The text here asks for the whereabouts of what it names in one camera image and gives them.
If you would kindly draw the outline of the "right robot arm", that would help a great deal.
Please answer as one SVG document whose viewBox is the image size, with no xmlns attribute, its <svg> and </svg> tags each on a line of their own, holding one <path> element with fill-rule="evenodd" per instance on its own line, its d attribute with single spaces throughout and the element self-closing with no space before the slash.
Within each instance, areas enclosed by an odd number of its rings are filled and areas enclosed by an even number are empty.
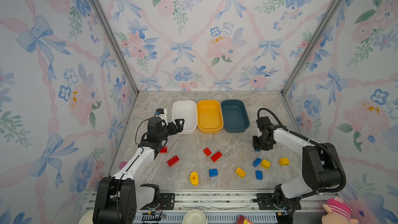
<svg viewBox="0 0 398 224">
<path fill-rule="evenodd" d="M 277 209 L 297 208 L 299 201 L 320 193 L 336 193 L 346 186 L 346 174 L 336 148 L 318 143 L 285 127 L 274 125 L 267 116 L 256 121 L 258 135 L 253 137 L 256 150 L 270 151 L 282 144 L 302 158 L 301 175 L 275 186 L 273 196 L 265 200 Z"/>
</svg>

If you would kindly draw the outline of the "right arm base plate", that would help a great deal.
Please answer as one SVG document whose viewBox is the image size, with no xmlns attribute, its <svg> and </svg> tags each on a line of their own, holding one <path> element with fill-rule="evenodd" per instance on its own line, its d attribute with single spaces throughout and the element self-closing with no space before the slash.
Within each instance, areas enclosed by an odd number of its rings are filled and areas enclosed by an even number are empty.
<svg viewBox="0 0 398 224">
<path fill-rule="evenodd" d="M 289 211 L 293 209 L 294 199 L 283 200 L 275 197 L 273 193 L 258 193 L 252 200 L 257 203 L 260 210 Z"/>
</svg>

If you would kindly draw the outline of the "paper cup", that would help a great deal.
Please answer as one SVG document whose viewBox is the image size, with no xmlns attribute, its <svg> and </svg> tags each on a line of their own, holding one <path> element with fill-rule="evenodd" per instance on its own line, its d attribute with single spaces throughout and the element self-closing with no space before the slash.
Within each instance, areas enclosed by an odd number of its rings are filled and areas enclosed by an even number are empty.
<svg viewBox="0 0 398 224">
<path fill-rule="evenodd" d="M 85 213 L 80 219 L 79 224 L 93 224 L 93 213 L 94 211 Z"/>
</svg>

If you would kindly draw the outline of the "yellow plastic container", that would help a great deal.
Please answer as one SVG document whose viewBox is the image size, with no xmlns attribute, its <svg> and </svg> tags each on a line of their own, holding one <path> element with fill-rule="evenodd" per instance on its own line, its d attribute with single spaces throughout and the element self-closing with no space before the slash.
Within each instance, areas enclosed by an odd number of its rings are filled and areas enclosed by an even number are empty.
<svg viewBox="0 0 398 224">
<path fill-rule="evenodd" d="M 198 128 L 204 134 L 215 134 L 223 128 L 221 104 L 216 100 L 203 100 L 197 104 Z"/>
</svg>

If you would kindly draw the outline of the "white plastic container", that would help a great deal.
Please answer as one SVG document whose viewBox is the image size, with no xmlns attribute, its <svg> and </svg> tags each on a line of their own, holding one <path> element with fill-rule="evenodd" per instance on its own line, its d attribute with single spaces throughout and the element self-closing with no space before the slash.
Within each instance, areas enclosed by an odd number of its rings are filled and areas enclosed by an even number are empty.
<svg viewBox="0 0 398 224">
<path fill-rule="evenodd" d="M 198 126 L 197 104 L 191 100 L 177 101 L 172 107 L 172 120 L 184 119 L 180 134 L 193 134 Z"/>
</svg>

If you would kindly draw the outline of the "long red lego brick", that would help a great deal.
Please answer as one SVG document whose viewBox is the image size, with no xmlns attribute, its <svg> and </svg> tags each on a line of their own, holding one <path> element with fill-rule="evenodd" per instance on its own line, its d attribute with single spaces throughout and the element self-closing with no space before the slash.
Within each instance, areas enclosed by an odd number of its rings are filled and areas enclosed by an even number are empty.
<svg viewBox="0 0 398 224">
<path fill-rule="evenodd" d="M 167 161 L 167 164 L 169 167 L 173 167 L 174 165 L 176 165 L 179 162 L 179 157 L 178 156 L 174 156 L 172 157 L 170 160 Z"/>
</svg>

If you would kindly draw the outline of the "small red lego brick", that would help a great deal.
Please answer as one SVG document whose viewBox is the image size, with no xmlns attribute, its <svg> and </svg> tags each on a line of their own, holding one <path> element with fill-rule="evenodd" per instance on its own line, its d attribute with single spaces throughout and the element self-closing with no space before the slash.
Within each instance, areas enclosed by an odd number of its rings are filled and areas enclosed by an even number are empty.
<svg viewBox="0 0 398 224">
<path fill-rule="evenodd" d="M 209 148 L 205 148 L 205 149 L 203 150 L 203 152 L 204 152 L 204 154 L 205 154 L 206 156 L 210 156 L 210 155 L 212 154 L 212 152 L 210 151 Z"/>
</svg>

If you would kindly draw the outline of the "red packet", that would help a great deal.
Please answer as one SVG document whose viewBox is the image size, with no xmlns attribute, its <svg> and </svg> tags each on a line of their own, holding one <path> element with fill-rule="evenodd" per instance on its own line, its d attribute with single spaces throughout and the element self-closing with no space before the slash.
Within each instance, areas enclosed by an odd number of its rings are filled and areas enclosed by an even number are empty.
<svg viewBox="0 0 398 224">
<path fill-rule="evenodd" d="M 236 224 L 254 224 L 254 223 L 251 222 L 249 219 L 247 219 L 245 216 L 239 215 Z"/>
</svg>

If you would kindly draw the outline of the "aluminium mounting rail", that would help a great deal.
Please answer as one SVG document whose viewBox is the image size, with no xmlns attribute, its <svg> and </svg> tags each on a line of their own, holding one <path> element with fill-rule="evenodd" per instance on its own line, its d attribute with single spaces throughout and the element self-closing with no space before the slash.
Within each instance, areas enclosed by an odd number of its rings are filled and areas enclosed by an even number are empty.
<svg viewBox="0 0 398 224">
<path fill-rule="evenodd" d="M 232 190 L 160 190 L 161 194 L 174 194 L 174 211 L 187 212 L 199 209 L 203 212 L 215 211 L 259 211 L 259 203 L 254 202 L 257 194 L 270 198 L 273 189 L 232 189 Z M 94 210 L 96 193 L 92 195 L 85 213 Z M 322 193 L 300 201 L 298 212 L 323 212 L 321 205 L 328 199 L 337 197 L 337 193 Z"/>
</svg>

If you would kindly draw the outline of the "left aluminium corner post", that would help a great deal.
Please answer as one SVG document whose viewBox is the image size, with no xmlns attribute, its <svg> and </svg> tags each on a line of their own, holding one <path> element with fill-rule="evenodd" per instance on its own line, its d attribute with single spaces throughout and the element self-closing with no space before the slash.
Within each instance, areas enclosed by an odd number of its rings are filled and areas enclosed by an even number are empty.
<svg viewBox="0 0 398 224">
<path fill-rule="evenodd" d="M 99 24 L 105 33 L 105 38 L 109 41 L 109 44 L 110 44 L 113 52 L 116 55 L 116 59 L 120 63 L 122 71 L 124 72 L 124 74 L 126 76 L 127 82 L 129 83 L 129 85 L 131 86 L 131 88 L 133 90 L 133 94 L 135 96 L 138 96 L 138 89 L 137 89 L 136 84 L 134 83 L 133 76 L 129 70 L 127 62 L 125 61 L 125 59 L 122 55 L 121 49 L 117 44 L 115 35 L 112 31 L 109 21 L 106 18 L 105 11 L 104 11 L 100 1 L 99 0 L 88 0 L 88 1 L 90 4 L 92 4 L 93 11 L 97 15 Z"/>
</svg>

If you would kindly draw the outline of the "yellow lego brick flat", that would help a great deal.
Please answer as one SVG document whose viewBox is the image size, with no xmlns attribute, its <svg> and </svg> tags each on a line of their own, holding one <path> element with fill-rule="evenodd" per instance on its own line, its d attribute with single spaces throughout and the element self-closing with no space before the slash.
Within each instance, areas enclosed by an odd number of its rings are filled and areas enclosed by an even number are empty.
<svg viewBox="0 0 398 224">
<path fill-rule="evenodd" d="M 246 172 L 242 169 L 242 168 L 240 168 L 240 167 L 238 167 L 237 169 L 236 169 L 236 171 L 235 171 L 235 173 L 236 173 L 236 175 L 238 175 L 240 178 L 245 178 L 245 176 L 246 176 Z"/>
</svg>

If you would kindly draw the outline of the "yellow duck lego piece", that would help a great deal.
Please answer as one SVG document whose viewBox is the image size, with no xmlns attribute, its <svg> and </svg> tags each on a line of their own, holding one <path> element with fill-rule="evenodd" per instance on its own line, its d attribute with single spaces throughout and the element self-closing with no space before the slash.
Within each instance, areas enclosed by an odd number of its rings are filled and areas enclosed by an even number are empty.
<svg viewBox="0 0 398 224">
<path fill-rule="evenodd" d="M 190 174 L 190 183 L 194 186 L 197 186 L 199 184 L 199 175 L 197 172 L 192 172 Z"/>
</svg>

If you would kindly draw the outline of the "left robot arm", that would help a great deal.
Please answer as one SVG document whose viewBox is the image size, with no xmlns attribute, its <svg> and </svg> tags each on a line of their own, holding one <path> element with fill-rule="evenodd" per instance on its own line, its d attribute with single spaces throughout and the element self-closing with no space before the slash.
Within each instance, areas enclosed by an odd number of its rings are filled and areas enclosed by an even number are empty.
<svg viewBox="0 0 398 224">
<path fill-rule="evenodd" d="M 97 188 L 92 222 L 94 224 L 131 224 L 143 207 L 160 202 L 158 185 L 138 185 L 142 174 L 167 144 L 168 137 L 183 131 L 184 119 L 167 123 L 155 116 L 148 119 L 135 155 L 115 175 L 104 177 Z"/>
</svg>

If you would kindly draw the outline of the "white bowl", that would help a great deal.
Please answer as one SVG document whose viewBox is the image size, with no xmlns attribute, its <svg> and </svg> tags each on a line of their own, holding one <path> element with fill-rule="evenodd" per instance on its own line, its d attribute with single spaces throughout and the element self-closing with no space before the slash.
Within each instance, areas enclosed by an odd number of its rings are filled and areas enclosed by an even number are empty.
<svg viewBox="0 0 398 224">
<path fill-rule="evenodd" d="M 202 211 L 192 209 L 186 213 L 182 221 L 183 224 L 208 224 L 208 220 Z"/>
</svg>

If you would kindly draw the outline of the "yellow lego brick cube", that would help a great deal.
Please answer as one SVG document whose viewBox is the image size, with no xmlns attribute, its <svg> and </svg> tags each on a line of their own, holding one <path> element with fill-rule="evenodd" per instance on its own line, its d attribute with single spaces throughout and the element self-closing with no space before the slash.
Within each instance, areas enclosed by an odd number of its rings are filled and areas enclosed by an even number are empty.
<svg viewBox="0 0 398 224">
<path fill-rule="evenodd" d="M 263 160 L 261 161 L 261 167 L 262 167 L 262 168 L 268 170 L 268 169 L 270 168 L 270 166 L 271 166 L 271 163 L 270 163 L 269 161 L 267 161 L 266 159 L 263 159 Z"/>
</svg>

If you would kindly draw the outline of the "dark teal plastic container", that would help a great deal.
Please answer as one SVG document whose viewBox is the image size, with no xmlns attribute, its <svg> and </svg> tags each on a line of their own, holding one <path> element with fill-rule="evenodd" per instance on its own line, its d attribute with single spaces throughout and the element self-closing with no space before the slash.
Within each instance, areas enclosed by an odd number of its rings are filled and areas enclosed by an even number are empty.
<svg viewBox="0 0 398 224">
<path fill-rule="evenodd" d="M 224 128 L 229 133 L 243 133 L 250 127 L 247 110 L 241 100 L 224 100 L 221 102 Z"/>
</svg>

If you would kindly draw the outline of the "pink lego brick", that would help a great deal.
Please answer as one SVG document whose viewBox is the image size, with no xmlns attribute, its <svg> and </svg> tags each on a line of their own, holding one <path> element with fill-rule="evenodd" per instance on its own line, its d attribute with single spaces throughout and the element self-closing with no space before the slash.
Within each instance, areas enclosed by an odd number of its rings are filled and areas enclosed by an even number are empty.
<svg viewBox="0 0 398 224">
<path fill-rule="evenodd" d="M 120 162 L 119 169 L 122 170 L 126 166 L 126 164 L 127 164 L 127 161 Z"/>
</svg>

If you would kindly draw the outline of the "right aluminium corner post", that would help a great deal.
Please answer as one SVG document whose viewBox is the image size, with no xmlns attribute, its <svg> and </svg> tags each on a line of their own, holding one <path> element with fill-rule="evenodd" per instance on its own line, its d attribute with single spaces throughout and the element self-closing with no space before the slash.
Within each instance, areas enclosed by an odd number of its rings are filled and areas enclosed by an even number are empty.
<svg viewBox="0 0 398 224">
<path fill-rule="evenodd" d="M 309 56 L 315 49 L 315 46 L 318 44 L 318 41 L 321 38 L 321 36 L 327 30 L 331 19 L 337 13 L 338 8 L 342 4 L 342 1 L 343 0 L 332 0 L 331 3 L 329 4 L 328 8 L 324 13 L 324 17 L 321 19 L 321 21 L 319 22 L 317 28 L 313 33 L 313 37 L 311 38 L 308 47 L 304 49 L 302 56 L 299 58 L 298 63 L 294 67 L 291 75 L 288 77 L 286 84 L 281 90 L 282 96 L 286 96 L 288 94 L 289 89 L 292 88 L 292 85 L 294 84 L 294 81 L 297 78 L 300 70 L 305 65 L 306 60 L 309 58 Z"/>
</svg>

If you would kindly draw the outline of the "yellow lego brick far right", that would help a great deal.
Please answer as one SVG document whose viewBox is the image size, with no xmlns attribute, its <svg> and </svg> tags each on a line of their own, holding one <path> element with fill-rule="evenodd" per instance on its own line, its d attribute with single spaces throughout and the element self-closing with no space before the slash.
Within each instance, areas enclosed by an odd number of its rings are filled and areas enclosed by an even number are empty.
<svg viewBox="0 0 398 224">
<path fill-rule="evenodd" d="M 287 166 L 287 165 L 290 164 L 290 161 L 289 161 L 288 158 L 281 158 L 281 159 L 279 159 L 279 164 L 280 164 L 281 166 Z"/>
</svg>

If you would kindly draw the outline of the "pink plush toy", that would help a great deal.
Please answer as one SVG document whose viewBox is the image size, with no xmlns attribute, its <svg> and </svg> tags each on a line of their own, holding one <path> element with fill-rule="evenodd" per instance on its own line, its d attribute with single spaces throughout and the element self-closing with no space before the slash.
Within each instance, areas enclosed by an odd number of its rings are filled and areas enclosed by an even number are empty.
<svg viewBox="0 0 398 224">
<path fill-rule="evenodd" d="M 322 224 L 358 224 L 356 218 L 351 217 L 352 209 L 340 197 L 328 199 L 322 205 L 326 214 L 321 219 Z"/>
</svg>

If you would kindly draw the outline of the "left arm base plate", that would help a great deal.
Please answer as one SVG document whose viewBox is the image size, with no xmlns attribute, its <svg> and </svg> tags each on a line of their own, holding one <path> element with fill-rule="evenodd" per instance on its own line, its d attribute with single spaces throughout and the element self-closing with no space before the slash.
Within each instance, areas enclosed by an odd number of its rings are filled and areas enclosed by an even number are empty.
<svg viewBox="0 0 398 224">
<path fill-rule="evenodd" d="M 158 210 L 173 210 L 175 206 L 174 193 L 160 193 L 160 197 L 155 204 L 146 205 L 141 210 L 143 211 L 158 211 Z"/>
</svg>

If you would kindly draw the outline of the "aluminium corner post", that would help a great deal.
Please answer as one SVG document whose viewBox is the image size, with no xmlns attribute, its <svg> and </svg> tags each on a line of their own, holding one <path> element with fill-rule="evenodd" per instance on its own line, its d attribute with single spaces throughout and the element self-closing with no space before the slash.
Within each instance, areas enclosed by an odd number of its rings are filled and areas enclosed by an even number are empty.
<svg viewBox="0 0 398 224">
<path fill-rule="evenodd" d="M 131 88 L 133 90 L 133 94 L 135 96 L 138 96 L 138 89 L 137 89 L 136 84 L 134 83 L 133 76 L 129 70 L 127 62 L 125 61 L 125 59 L 122 55 L 121 49 L 117 44 L 115 35 L 112 31 L 109 21 L 106 18 L 105 11 L 104 11 L 100 1 L 99 0 L 88 0 L 88 1 L 90 4 L 92 4 L 93 11 L 97 15 L 99 24 L 105 33 L 105 38 L 109 41 L 109 44 L 110 44 L 113 52 L 116 55 L 116 59 L 120 63 L 122 71 L 124 72 L 124 74 L 126 76 L 127 82 L 129 83 L 129 85 L 131 86 Z"/>
<path fill-rule="evenodd" d="M 313 37 L 311 38 L 308 47 L 304 49 L 302 56 L 299 58 L 298 63 L 294 67 L 291 75 L 288 77 L 286 84 L 281 90 L 282 96 L 286 96 L 288 94 L 289 89 L 292 88 L 292 85 L 294 84 L 294 81 L 297 78 L 300 70 L 305 65 L 306 60 L 309 58 L 309 56 L 315 49 L 315 46 L 318 44 L 318 41 L 321 38 L 321 36 L 327 30 L 331 19 L 337 13 L 338 8 L 342 4 L 342 1 L 343 0 L 332 0 L 331 3 L 329 4 L 328 8 L 324 13 L 324 17 L 321 19 L 321 21 L 319 22 L 317 28 L 313 33 Z"/>
</svg>

